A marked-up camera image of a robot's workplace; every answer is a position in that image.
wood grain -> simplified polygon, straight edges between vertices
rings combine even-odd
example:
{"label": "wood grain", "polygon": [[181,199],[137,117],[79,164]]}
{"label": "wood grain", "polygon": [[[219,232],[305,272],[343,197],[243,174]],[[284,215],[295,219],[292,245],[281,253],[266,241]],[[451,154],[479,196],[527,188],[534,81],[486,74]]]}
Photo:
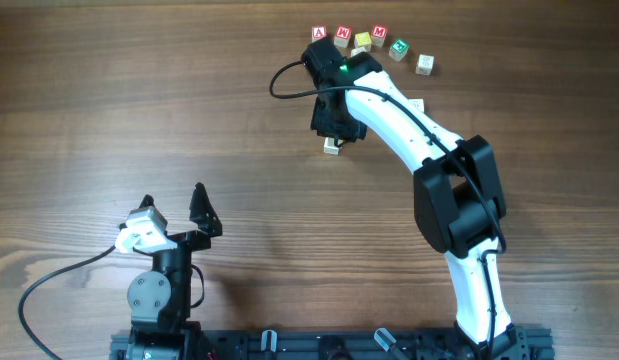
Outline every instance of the wood grain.
{"label": "wood grain", "polygon": [[[552,328],[559,359],[619,359],[619,1],[131,3],[145,5],[0,9],[0,359],[44,358],[17,321],[24,288],[110,246],[146,193],[190,228],[197,181],[225,229],[195,255],[204,328],[450,326],[400,160],[374,134],[323,154],[313,99],[267,93],[317,23],[380,23],[411,45],[401,63],[373,55],[495,149],[514,321]],[[432,76],[414,74],[419,53]],[[277,85],[309,88],[299,69]],[[149,266],[114,253],[62,275],[31,296],[30,323],[62,357],[101,359]]]}

toy block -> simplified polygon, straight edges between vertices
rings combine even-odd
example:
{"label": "toy block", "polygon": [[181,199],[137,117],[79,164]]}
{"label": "toy block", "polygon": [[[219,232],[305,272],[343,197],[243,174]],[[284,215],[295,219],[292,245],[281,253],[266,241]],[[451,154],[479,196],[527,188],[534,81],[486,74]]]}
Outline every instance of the toy block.
{"label": "toy block", "polygon": [[418,57],[418,66],[416,66],[416,74],[429,75],[433,69],[433,56],[420,55]]}
{"label": "toy block", "polygon": [[351,49],[351,56],[350,57],[354,57],[354,56],[360,54],[361,52],[366,52],[365,48],[353,48],[353,49]]}
{"label": "toy block", "polygon": [[355,47],[365,48],[365,51],[371,50],[371,36],[369,35],[369,32],[356,34],[356,38],[353,40],[353,45]]}
{"label": "toy block", "polygon": [[405,55],[407,55],[408,50],[409,44],[402,41],[402,39],[398,39],[395,43],[393,43],[393,45],[391,45],[391,48],[389,49],[389,56],[396,61],[400,61],[405,57]]}
{"label": "toy block", "polygon": [[422,99],[409,99],[409,102],[413,104],[416,109],[420,110],[421,113],[425,112],[425,101]]}
{"label": "toy block", "polygon": [[387,28],[380,25],[375,25],[371,31],[371,43],[375,46],[382,47],[387,38]]}
{"label": "toy block", "polygon": [[327,37],[326,26],[314,26],[311,28],[311,42],[316,42],[324,37]]}
{"label": "toy block", "polygon": [[349,39],[351,39],[351,29],[339,26],[338,30],[336,30],[336,35],[333,37],[333,44],[347,48],[349,46]]}
{"label": "toy block", "polygon": [[[343,141],[338,140],[338,144],[342,145]],[[336,147],[334,144],[334,138],[325,138],[325,153],[331,155],[338,155],[340,152],[340,148]]]}

yellow cube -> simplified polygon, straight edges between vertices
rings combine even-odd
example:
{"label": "yellow cube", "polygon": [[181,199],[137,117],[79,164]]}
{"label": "yellow cube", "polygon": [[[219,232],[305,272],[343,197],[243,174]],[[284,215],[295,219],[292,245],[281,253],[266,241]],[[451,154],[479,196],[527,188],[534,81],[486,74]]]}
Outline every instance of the yellow cube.
{"label": "yellow cube", "polygon": [[369,32],[363,32],[360,34],[356,34],[356,37],[353,42],[355,47],[364,48],[365,51],[371,50],[371,35]]}

wooden surface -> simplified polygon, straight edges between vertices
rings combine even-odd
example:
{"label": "wooden surface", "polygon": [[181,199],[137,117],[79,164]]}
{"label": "wooden surface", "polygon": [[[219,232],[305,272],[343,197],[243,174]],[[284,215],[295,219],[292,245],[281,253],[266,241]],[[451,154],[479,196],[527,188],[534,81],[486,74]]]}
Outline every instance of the wooden surface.
{"label": "wooden surface", "polygon": [[[312,25],[375,23],[411,45],[400,63],[374,52],[403,93],[494,147],[514,321],[552,328],[559,359],[619,359],[619,1],[140,3],[0,9],[1,359],[44,358],[17,320],[28,285],[110,246],[146,193],[191,228],[197,181],[225,229],[195,255],[203,328],[451,326],[405,166],[372,133],[323,154],[313,99],[267,93]],[[311,87],[294,69],[277,89]],[[114,253],[60,276],[30,297],[31,326],[64,358],[102,359],[149,267]]]}

cable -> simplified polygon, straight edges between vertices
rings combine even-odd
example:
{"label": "cable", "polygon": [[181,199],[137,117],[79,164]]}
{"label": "cable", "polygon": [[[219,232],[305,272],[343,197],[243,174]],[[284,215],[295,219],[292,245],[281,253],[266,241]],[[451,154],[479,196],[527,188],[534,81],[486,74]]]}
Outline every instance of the cable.
{"label": "cable", "polygon": [[495,296],[493,294],[493,288],[491,285],[491,278],[489,276],[489,270],[487,268],[487,255],[504,254],[505,251],[507,250],[507,243],[505,240],[505,236],[502,233],[502,229],[500,228],[500,224],[498,223],[498,219],[496,219],[493,212],[491,212],[491,210],[489,209],[489,205],[487,204],[487,201],[485,200],[484,196],[478,189],[478,186],[476,185],[476,183],[473,181],[473,179],[469,175],[467,169],[465,169],[465,167],[460,163],[460,161],[458,161],[458,159],[456,159],[456,157],[451,154],[451,151],[449,151],[449,149],[447,149],[447,147],[442,142],[440,142],[438,137],[435,134],[431,133],[431,131],[429,131],[429,129],[409,109],[407,109],[398,100],[394,99],[391,95],[387,93],[384,93],[377,89],[373,89],[373,88],[369,88],[365,86],[355,86],[355,85],[354,86],[333,86],[333,87],[328,87],[328,88],[323,88],[323,89],[299,92],[296,94],[276,94],[273,92],[273,85],[276,82],[276,79],[278,79],[278,77],[283,72],[285,72],[287,69],[291,67],[303,65],[303,64],[304,63],[302,61],[294,61],[288,65],[283,66],[280,70],[278,70],[278,72],[276,72],[276,74],[271,79],[271,83],[269,83],[269,94],[271,94],[271,96],[277,99],[297,99],[297,98],[301,98],[305,96],[318,95],[318,94],[323,94],[327,92],[341,91],[341,90],[364,91],[364,92],[368,92],[374,95],[378,95],[383,99],[383,101],[389,101],[394,106],[396,106],[398,109],[400,109],[405,115],[407,115],[420,128],[420,130],[422,130],[424,135],[427,136],[432,143],[436,144],[436,146],[440,150],[442,150],[442,152],[445,153],[445,155],[447,156],[447,159],[451,162],[453,167],[460,173],[460,175],[465,178],[465,181],[467,182],[467,184],[469,184],[469,187],[471,188],[472,192],[476,195],[476,198],[480,202],[480,205],[482,205],[485,212],[487,213],[487,216],[489,217],[489,220],[492,224],[492,230],[494,231],[495,236],[498,238],[498,241],[500,242],[500,250],[486,250],[485,252],[482,253],[482,256],[479,259],[479,261],[483,265],[483,269],[485,272],[485,282],[487,285],[487,292],[489,295],[489,304],[490,304],[489,311],[491,312],[491,324],[489,327],[490,331],[489,331],[489,337],[488,337],[488,343],[487,343],[486,359],[491,360],[491,354],[493,351],[493,340],[495,337],[496,305],[495,305]]}
{"label": "cable", "polygon": [[61,360],[60,357],[56,354],[53,353],[53,351],[51,351],[47,346],[45,346],[45,344],[42,343],[42,341],[40,341],[40,339],[38,339],[38,337],[36,336],[36,334],[33,333],[33,330],[31,330],[31,328],[29,327],[29,324],[27,323],[27,320],[25,319],[25,301],[27,300],[27,297],[31,294],[32,291],[34,291],[38,286],[42,285],[43,283],[45,283],[47,280],[52,279],[60,274],[64,274],[67,271],[71,271],[71,270],[75,270],[79,267],[91,264],[92,262],[96,262],[100,259],[102,259],[103,257],[111,254],[111,252],[115,249],[115,246],[110,247],[109,249],[105,250],[103,253],[101,253],[100,255],[94,256],[91,259],[79,262],[77,264],[73,264],[70,266],[67,266],[65,268],[62,268],[60,270],[56,270],[50,274],[47,274],[43,277],[41,277],[38,281],[36,281],[35,283],[33,283],[31,286],[29,286],[29,288],[27,290],[25,290],[24,294],[22,294],[22,297],[20,298],[20,303],[18,304],[18,317],[20,318],[20,325],[22,325],[22,327],[25,329],[25,332],[27,332],[27,335],[29,335],[29,337],[31,338],[31,340],[33,340],[34,343],[36,343],[36,345],[38,345],[38,347],[45,352],[45,354],[47,354],[50,358],[54,359],[54,360]]}
{"label": "cable", "polygon": [[195,309],[198,306],[200,306],[200,304],[202,304],[202,302],[205,300],[205,278],[204,276],[202,276],[202,270],[200,270],[199,267],[197,267],[194,264],[191,264],[191,268],[194,269],[198,273],[198,276],[200,276],[200,282],[202,283],[202,295],[200,295],[200,299],[198,299],[198,301],[196,301],[190,306],[191,309]]}

